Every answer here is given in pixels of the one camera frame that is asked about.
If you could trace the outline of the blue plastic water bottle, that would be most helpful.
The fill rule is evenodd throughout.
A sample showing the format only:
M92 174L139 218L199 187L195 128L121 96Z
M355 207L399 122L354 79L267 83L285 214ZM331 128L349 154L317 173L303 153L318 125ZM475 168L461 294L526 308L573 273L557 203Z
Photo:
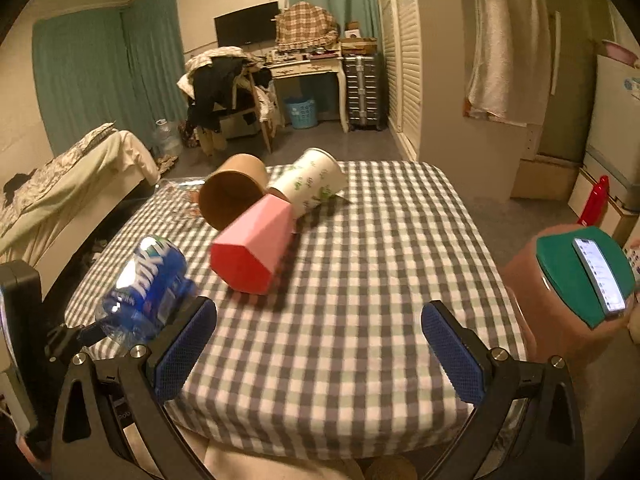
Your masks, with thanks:
M197 291L183 253L166 238L147 235L96 307L96 322L122 347L146 344Z

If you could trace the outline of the clear glass cup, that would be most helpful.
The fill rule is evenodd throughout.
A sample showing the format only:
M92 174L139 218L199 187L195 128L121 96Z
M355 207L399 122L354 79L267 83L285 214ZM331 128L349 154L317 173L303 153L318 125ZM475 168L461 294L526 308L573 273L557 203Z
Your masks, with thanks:
M199 177L163 178L157 182L154 191L168 200L171 220L195 219L201 217L198 196L204 183L205 179Z

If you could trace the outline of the pink hexagonal cup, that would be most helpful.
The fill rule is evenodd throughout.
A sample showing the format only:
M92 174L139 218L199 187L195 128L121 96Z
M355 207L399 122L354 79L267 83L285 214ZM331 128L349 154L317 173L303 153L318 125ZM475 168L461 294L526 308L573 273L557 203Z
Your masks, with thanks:
M265 295L293 230L292 205L266 194L215 237L210 268L236 292Z

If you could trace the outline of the white floral paper cup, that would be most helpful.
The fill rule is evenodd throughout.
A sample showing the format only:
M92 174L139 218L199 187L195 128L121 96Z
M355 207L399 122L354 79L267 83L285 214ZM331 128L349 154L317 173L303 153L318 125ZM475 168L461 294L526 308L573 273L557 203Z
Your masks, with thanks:
M347 176L337 160L321 148L307 148L267 192L289 202L295 218L303 217L347 188Z

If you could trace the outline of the bed with beige bedding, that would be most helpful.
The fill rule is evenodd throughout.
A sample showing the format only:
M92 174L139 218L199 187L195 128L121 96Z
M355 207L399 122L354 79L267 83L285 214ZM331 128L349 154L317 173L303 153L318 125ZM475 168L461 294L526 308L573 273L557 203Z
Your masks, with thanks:
M140 182L160 172L130 131L106 122L1 196L1 261L21 259L50 285L89 235Z

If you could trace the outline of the green cased smartphone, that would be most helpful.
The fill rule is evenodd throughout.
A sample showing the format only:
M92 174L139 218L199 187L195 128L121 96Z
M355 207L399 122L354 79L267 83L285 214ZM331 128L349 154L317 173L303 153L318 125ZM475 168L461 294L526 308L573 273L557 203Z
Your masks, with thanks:
M620 245L596 226L576 226L574 230L537 238L535 254L544 277L564 304L594 330L606 320L606 313L574 246L575 238L596 243L625 300L634 292L636 279Z

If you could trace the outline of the grey checkered tablecloth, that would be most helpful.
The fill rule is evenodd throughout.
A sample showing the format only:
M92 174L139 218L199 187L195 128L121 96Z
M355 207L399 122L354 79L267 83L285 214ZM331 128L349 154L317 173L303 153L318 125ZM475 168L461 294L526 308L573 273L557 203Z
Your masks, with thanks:
M348 185L301 218L264 296L232 290L209 265L215 231L171 220L154 195L75 290L70 326L96 307L141 237L171 240L218 323L168 414L245 452L363 458L451 439L461 402L421 330L439 300L488 347L526 355L494 259L442 170L425 162L345 162Z

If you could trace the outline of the large clear water jug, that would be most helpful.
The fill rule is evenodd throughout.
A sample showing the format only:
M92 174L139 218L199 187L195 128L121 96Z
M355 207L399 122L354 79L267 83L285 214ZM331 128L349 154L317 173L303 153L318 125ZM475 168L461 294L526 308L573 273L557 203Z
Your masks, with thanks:
M179 156L183 145L178 126L175 122L168 122L165 118L155 122L154 141L160 156Z

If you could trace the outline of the chair piled with clothes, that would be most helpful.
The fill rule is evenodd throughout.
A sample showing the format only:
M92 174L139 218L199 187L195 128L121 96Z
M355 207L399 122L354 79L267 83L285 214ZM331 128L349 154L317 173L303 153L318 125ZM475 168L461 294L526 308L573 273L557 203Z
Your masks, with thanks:
M222 121L240 116L262 133L266 149L280 125L272 73L260 56L239 47L206 50L184 63L177 86L186 97L184 131L193 134L207 155L223 151Z

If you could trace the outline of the blue laundry basket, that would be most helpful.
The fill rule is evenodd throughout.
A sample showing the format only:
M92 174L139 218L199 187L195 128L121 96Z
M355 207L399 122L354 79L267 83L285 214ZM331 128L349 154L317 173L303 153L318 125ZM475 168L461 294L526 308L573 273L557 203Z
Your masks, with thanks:
M314 98L287 98L284 104L294 129L309 129L318 125Z

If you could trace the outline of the white desk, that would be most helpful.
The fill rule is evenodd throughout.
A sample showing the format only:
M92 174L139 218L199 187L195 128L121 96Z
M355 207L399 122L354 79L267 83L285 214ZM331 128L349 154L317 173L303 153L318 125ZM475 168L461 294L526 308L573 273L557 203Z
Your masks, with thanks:
M310 77L316 75L332 74L337 80L338 87L338 112L344 133L349 132L349 119L347 114L347 78L343 66L341 50L332 51L329 54L308 55L304 60L279 61L268 63L274 80Z

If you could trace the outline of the black striped suitcase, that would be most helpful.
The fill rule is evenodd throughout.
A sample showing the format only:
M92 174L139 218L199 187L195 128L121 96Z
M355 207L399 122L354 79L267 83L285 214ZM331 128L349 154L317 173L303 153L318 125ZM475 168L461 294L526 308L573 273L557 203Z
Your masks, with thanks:
M375 128L383 123L381 55L349 55L344 58L346 107L354 129Z

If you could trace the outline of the black television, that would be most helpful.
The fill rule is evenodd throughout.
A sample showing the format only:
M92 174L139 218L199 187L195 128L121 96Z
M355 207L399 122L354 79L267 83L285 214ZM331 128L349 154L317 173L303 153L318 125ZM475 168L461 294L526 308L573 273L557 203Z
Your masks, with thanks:
M279 3L271 1L217 16L214 26L218 46L246 47L276 40L279 13Z

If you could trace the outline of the hanging white towel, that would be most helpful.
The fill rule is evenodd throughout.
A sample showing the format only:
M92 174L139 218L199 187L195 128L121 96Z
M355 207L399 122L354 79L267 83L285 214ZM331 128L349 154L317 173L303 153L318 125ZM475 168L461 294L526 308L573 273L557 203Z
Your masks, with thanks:
M475 12L472 109L502 122L542 125L551 79L546 0L475 0Z

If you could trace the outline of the white louvered closet door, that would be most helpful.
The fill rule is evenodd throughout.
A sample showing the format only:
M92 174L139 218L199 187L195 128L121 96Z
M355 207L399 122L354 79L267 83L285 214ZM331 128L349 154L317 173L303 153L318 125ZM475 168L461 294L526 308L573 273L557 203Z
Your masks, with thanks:
M418 0L378 0L386 68L388 124L404 157L419 158L423 70Z

